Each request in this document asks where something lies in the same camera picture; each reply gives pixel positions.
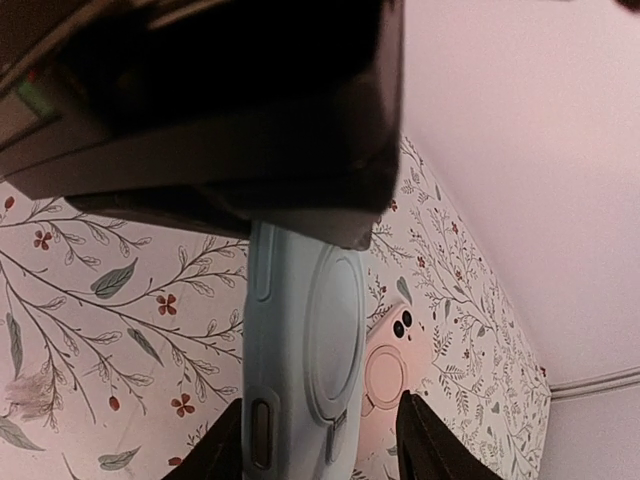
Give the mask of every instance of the phone case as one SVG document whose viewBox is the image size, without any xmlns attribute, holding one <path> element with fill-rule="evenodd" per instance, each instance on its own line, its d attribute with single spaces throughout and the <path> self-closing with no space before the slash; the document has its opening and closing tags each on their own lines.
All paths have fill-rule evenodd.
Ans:
<svg viewBox="0 0 640 480">
<path fill-rule="evenodd" d="M 365 337 L 360 253 L 254 224 L 244 319 L 246 479 L 349 478 Z"/>
<path fill-rule="evenodd" d="M 358 461 L 391 445 L 402 392 L 415 390 L 427 376 L 433 351 L 426 326 L 411 307 L 393 307 L 367 338 Z"/>
</svg>

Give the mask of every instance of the light blue phone case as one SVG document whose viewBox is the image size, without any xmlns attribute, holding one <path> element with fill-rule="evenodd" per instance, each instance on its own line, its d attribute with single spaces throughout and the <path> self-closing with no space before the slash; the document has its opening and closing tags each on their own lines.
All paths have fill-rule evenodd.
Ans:
<svg viewBox="0 0 640 480">
<path fill-rule="evenodd" d="M 360 253 L 253 225 L 244 319 L 247 480 L 346 480 L 363 392 Z"/>
</svg>

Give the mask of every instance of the floral pattern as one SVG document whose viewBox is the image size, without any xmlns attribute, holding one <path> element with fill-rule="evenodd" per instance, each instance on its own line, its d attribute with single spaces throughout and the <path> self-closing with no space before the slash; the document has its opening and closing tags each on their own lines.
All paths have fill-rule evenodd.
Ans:
<svg viewBox="0 0 640 480">
<path fill-rule="evenodd" d="M 536 478 L 544 370 L 424 160 L 409 140 L 402 152 L 365 254 L 368 327 L 411 302 L 434 348 L 417 391 L 502 477 Z M 87 216 L 6 183 L 0 198 L 4 476 L 162 478 L 241 394 L 247 242 Z M 398 478 L 387 440 L 352 478 Z"/>
</svg>

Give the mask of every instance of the red flower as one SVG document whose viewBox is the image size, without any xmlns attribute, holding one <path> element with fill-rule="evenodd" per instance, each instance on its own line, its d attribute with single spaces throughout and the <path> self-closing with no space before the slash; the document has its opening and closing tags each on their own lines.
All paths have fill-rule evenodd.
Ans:
<svg viewBox="0 0 640 480">
<path fill-rule="evenodd" d="M 160 315 L 164 315 L 167 312 L 169 312 L 169 315 L 175 315 L 178 313 L 176 308 L 171 305 L 172 303 L 176 303 L 176 297 L 174 297 L 173 293 L 170 293 L 167 298 L 164 298 L 162 295 L 158 295 L 156 297 L 156 302 L 160 304 L 158 307 Z"/>
<path fill-rule="evenodd" d="M 51 235 L 51 232 L 43 234 L 42 230 L 38 230 L 36 232 L 36 239 L 33 241 L 33 246 L 36 248 L 42 248 L 46 252 L 49 250 L 49 244 L 47 242 L 52 238 L 53 236 Z"/>
<path fill-rule="evenodd" d="M 191 397 L 188 393 L 183 393 L 180 398 L 182 399 L 182 401 L 178 400 L 177 398 L 171 400 L 171 406 L 173 408 L 177 408 L 176 413 L 180 418 L 184 417 L 185 412 L 193 413 L 196 411 L 196 407 L 194 407 L 193 405 L 187 405 L 189 403 L 189 400 L 191 400 Z"/>
<path fill-rule="evenodd" d="M 118 410 L 120 410 L 120 402 L 114 396 L 109 397 L 109 406 L 111 407 L 111 410 L 113 410 L 114 412 L 117 412 Z"/>
</svg>

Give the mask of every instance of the camera lens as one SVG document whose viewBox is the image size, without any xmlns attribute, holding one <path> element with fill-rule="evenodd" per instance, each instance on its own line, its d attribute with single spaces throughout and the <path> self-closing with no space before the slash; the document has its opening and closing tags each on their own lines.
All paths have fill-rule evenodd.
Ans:
<svg viewBox="0 0 640 480">
<path fill-rule="evenodd" d="M 402 323 L 404 323 L 404 326 L 407 328 L 409 328 L 413 324 L 413 317 L 408 310 L 402 312 Z"/>
<path fill-rule="evenodd" d="M 401 322 L 396 321 L 393 324 L 393 333 L 396 337 L 402 338 L 404 337 L 404 325 Z"/>
</svg>

